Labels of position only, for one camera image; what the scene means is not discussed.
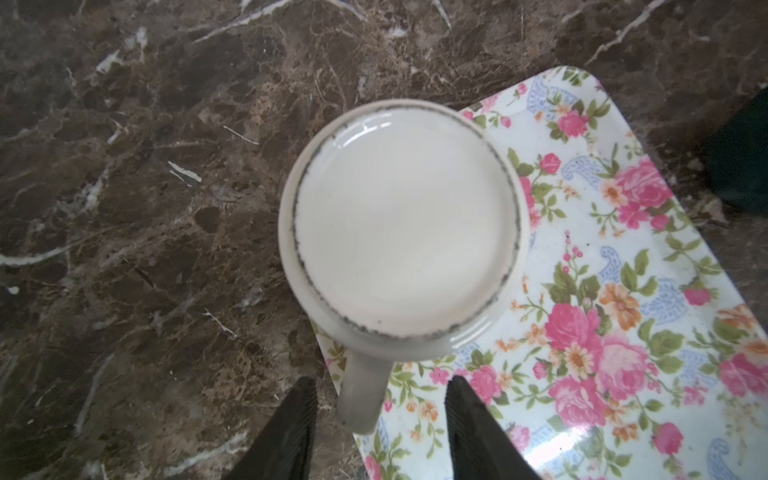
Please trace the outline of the white mug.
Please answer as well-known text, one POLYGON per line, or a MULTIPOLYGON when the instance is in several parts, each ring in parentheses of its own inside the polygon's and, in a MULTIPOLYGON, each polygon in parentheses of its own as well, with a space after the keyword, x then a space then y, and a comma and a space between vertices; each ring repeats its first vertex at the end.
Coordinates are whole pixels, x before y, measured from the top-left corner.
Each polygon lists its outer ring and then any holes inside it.
POLYGON ((279 252, 309 318, 346 350, 337 414, 378 422, 398 362, 436 359, 496 324, 530 249, 526 195, 474 122, 415 99, 327 124, 293 165, 279 252))

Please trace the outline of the dark teal mug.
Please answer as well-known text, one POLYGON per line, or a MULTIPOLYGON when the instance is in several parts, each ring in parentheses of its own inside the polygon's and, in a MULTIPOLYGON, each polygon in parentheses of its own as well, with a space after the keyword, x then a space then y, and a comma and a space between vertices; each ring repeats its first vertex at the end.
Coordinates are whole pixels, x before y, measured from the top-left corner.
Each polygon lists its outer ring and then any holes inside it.
POLYGON ((711 190, 737 209, 767 215, 767 88, 704 144, 711 190))

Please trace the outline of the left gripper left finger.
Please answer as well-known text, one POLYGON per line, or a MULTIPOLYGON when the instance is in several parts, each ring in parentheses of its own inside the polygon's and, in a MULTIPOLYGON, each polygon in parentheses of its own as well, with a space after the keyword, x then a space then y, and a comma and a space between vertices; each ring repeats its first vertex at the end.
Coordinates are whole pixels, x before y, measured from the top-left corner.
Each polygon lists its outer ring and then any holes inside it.
POLYGON ((318 412, 316 383, 300 377, 225 479, 308 479, 318 412))

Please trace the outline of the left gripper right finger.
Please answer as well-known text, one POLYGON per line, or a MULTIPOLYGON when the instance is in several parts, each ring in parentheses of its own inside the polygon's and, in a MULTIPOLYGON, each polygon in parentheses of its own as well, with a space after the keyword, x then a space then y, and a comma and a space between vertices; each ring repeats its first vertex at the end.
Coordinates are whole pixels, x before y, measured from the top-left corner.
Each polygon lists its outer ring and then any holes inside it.
POLYGON ((454 479, 540 479, 464 377, 449 381, 444 405, 454 479))

